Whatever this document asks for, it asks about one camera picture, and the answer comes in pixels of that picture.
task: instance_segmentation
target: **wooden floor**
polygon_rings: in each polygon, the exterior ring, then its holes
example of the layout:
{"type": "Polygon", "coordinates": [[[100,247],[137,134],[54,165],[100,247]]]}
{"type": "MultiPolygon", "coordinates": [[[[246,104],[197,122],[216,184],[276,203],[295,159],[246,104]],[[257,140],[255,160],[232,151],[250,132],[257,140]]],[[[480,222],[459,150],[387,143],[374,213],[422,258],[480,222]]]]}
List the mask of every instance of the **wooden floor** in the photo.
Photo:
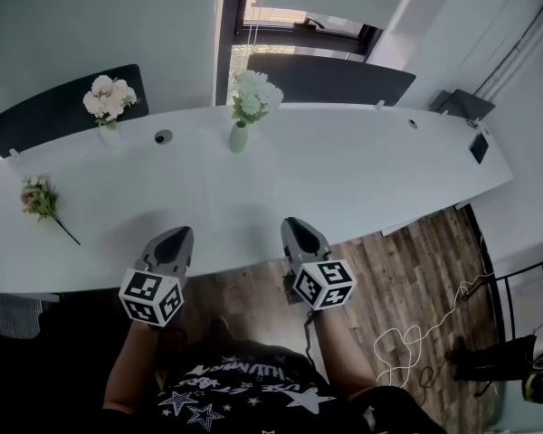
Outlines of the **wooden floor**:
{"type": "MultiPolygon", "coordinates": [[[[345,312],[375,377],[385,370],[373,351],[381,333],[391,327],[404,332],[411,325],[419,325],[425,333],[452,308],[460,282],[483,273],[469,221],[463,211],[454,209],[425,217],[387,237],[373,234],[339,244],[333,247],[333,256],[347,259],[357,275],[358,285],[345,312]]],[[[288,305],[282,285],[287,271],[287,261],[277,260],[189,281],[181,320],[190,341],[201,337],[210,315],[221,314],[228,318],[237,338],[284,345],[303,353],[302,325],[307,308],[288,305]]],[[[469,302],[459,301],[454,314],[423,342],[421,360],[405,386],[418,403],[424,400],[418,383],[421,370],[429,365],[437,372],[457,335],[463,335],[473,349],[496,343],[485,294],[477,294],[469,302]]],[[[313,339],[312,356],[323,369],[315,336],[313,339]]],[[[398,336],[383,339],[379,351],[394,365],[408,362],[398,336]]],[[[393,384],[404,378],[404,373],[397,373],[393,384]]],[[[388,384],[387,376],[379,383],[388,384]]],[[[446,364],[427,391],[423,408],[449,433],[481,433],[497,397],[491,389],[475,399],[473,394],[480,387],[476,382],[453,381],[452,369],[446,364]]]]}

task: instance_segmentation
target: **black and white cube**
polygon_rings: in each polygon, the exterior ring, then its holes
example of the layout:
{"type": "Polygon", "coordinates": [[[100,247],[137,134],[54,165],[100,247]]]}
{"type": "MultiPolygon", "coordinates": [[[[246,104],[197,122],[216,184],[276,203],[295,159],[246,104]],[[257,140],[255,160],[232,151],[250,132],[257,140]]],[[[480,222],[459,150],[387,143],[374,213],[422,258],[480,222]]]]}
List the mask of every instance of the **black and white cube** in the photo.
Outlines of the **black and white cube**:
{"type": "Polygon", "coordinates": [[[139,322],[165,326],[183,305],[179,278],[128,269],[119,297],[127,314],[139,322]]]}
{"type": "Polygon", "coordinates": [[[314,310],[343,305],[355,286],[356,279],[346,260],[304,263],[293,284],[314,310]]]}

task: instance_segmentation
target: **window frame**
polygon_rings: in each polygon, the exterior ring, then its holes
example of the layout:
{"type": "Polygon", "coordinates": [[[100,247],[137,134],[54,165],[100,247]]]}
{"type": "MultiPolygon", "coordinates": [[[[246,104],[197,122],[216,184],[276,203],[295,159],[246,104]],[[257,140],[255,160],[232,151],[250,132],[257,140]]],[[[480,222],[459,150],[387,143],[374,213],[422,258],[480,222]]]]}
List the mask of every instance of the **window frame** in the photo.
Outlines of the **window frame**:
{"type": "MultiPolygon", "coordinates": [[[[224,0],[219,53],[217,57],[217,77],[215,85],[215,105],[225,105],[232,47],[247,44],[250,39],[250,24],[243,17],[247,0],[224,0]]],[[[290,45],[296,47],[316,48],[348,52],[364,56],[364,62],[374,50],[382,29],[364,24],[358,36],[335,33],[318,29],[296,27],[293,24],[259,22],[257,42],[264,45],[290,45]]]]}

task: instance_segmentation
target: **glass vase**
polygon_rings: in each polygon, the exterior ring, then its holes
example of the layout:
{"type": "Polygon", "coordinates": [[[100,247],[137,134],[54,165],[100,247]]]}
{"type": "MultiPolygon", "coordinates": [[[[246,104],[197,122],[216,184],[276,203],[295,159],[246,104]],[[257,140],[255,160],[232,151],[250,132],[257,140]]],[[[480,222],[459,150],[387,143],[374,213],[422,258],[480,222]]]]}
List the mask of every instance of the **glass vase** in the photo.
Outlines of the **glass vase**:
{"type": "Polygon", "coordinates": [[[122,140],[120,139],[117,127],[99,126],[99,133],[102,142],[109,148],[120,148],[122,140]]]}
{"type": "Polygon", "coordinates": [[[243,122],[233,124],[232,132],[229,136],[229,149],[232,153],[241,153],[247,145],[247,126],[243,122]]]}

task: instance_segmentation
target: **electrical cable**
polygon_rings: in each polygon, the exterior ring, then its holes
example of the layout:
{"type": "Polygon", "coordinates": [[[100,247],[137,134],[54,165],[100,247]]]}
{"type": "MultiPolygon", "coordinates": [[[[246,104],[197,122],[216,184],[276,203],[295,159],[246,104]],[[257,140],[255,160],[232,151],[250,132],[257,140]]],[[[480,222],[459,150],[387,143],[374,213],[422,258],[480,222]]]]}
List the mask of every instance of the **electrical cable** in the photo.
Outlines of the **electrical cable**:
{"type": "Polygon", "coordinates": [[[436,379],[438,378],[439,374],[441,374],[441,370],[444,367],[444,364],[446,363],[446,359],[443,360],[441,363],[441,366],[439,366],[438,370],[436,371],[436,374],[434,374],[434,368],[430,365],[426,365],[420,372],[420,376],[418,378],[418,385],[423,388],[424,398],[423,401],[420,402],[419,407],[422,407],[426,403],[426,390],[431,389],[434,386],[434,383],[436,382],[436,379]],[[423,376],[426,371],[430,371],[430,375],[426,381],[423,382],[423,376]]]}
{"type": "Polygon", "coordinates": [[[462,281],[461,284],[459,285],[458,289],[457,289],[457,292],[456,292],[456,295],[454,296],[454,302],[452,304],[452,309],[443,317],[443,319],[441,320],[441,322],[438,324],[438,325],[435,325],[433,327],[431,327],[424,335],[422,334],[422,330],[420,328],[420,326],[418,325],[412,325],[410,326],[404,334],[402,334],[400,332],[400,330],[398,328],[390,328],[388,330],[386,330],[383,334],[381,334],[377,339],[376,341],[374,342],[374,345],[373,345],[373,349],[374,349],[374,355],[376,356],[376,358],[384,363],[387,367],[387,370],[384,370],[383,372],[381,372],[377,377],[376,377],[376,382],[378,382],[378,380],[384,376],[385,374],[388,374],[388,385],[392,385],[392,381],[393,381],[393,372],[394,371],[397,371],[397,370],[407,370],[407,373],[406,373],[406,377],[405,377],[405,380],[403,381],[403,383],[399,386],[401,388],[405,387],[406,386],[406,383],[408,382],[408,380],[410,379],[410,371],[412,368],[414,368],[419,362],[420,362],[420,358],[422,356],[422,341],[436,328],[438,328],[439,326],[441,326],[443,323],[444,323],[444,320],[446,320],[446,318],[452,314],[454,312],[454,310],[456,309],[456,303],[457,303],[457,300],[459,298],[459,293],[461,293],[462,295],[465,295],[466,293],[469,292],[469,289],[467,288],[467,286],[473,286],[475,284],[475,282],[477,281],[477,279],[479,279],[480,277],[490,277],[491,275],[493,275],[493,273],[490,273],[490,274],[486,274],[486,275],[477,275],[475,277],[475,279],[470,282],[470,281],[462,281]],[[417,334],[418,334],[418,338],[417,339],[414,339],[412,341],[408,340],[408,335],[410,334],[410,332],[412,330],[416,330],[417,334]],[[385,360],[384,358],[382,358],[382,356],[378,353],[377,349],[376,349],[376,345],[378,344],[378,342],[384,337],[386,336],[388,333],[392,333],[396,331],[398,333],[398,335],[400,336],[401,340],[402,340],[402,344],[405,346],[406,350],[408,350],[408,365],[407,366],[403,366],[403,365],[399,365],[399,366],[395,366],[393,367],[390,362],[388,362],[387,360],[385,360]],[[416,357],[416,360],[413,362],[413,351],[412,349],[410,348],[410,345],[412,344],[418,344],[418,356],[416,357]]]}
{"type": "Polygon", "coordinates": [[[310,325],[314,321],[314,318],[320,314],[319,310],[312,310],[308,313],[308,319],[304,323],[304,333],[306,335],[306,356],[308,357],[308,361],[310,362],[310,365],[316,369],[316,364],[314,363],[314,359],[311,358],[310,355],[310,348],[311,348],[311,340],[310,340],[310,325]]]}

